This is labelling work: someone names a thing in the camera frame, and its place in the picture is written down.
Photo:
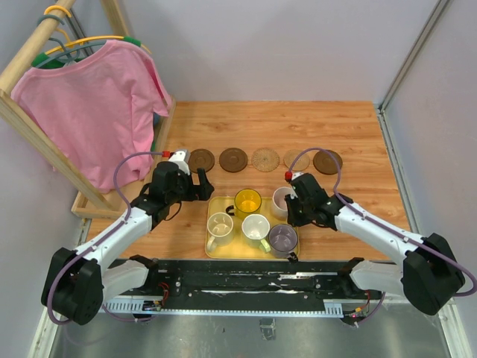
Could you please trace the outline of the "pink translucent cup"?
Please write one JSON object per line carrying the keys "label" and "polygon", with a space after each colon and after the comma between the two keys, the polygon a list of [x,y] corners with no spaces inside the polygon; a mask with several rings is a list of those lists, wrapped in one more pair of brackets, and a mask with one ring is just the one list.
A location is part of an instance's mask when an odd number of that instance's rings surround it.
{"label": "pink translucent cup", "polygon": [[291,187],[283,186],[274,191],[271,199],[271,212],[274,218],[287,219],[288,209],[285,201],[287,195],[294,195],[294,190]]}

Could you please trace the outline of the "large woven rattan coaster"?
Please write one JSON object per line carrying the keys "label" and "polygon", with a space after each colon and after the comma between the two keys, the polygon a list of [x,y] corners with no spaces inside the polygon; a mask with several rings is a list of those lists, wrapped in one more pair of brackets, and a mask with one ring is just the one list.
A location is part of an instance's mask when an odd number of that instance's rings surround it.
{"label": "large woven rattan coaster", "polygon": [[259,148],[253,152],[251,162],[261,172],[272,172],[279,165],[279,155],[271,148]]}

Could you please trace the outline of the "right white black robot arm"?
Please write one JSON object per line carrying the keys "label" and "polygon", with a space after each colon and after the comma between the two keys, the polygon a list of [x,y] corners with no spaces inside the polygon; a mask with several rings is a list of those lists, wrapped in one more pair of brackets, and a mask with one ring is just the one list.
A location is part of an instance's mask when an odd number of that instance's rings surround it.
{"label": "right white black robot arm", "polygon": [[313,224],[346,233],[390,259],[389,263],[351,259],[337,281],[345,298],[366,290],[391,293],[403,296],[422,313],[435,315],[465,284],[464,270],[442,236],[421,236],[389,224],[345,195],[328,195],[309,173],[286,172],[285,180],[294,191],[285,197],[291,226]]}

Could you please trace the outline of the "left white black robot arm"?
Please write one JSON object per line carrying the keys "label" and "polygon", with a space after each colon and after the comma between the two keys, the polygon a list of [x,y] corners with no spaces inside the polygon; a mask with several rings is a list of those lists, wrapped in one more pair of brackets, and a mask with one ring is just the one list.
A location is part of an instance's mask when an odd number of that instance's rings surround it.
{"label": "left white black robot arm", "polygon": [[194,183],[184,162],[163,161],[152,181],[127,203],[126,211],[94,239],[74,250],[60,248],[51,258],[41,302],[57,325],[89,323],[108,300],[130,289],[151,295],[166,285],[157,262],[141,255],[120,266],[113,262],[137,239],[171,219],[170,209],[184,201],[208,201],[214,192],[203,168]]}

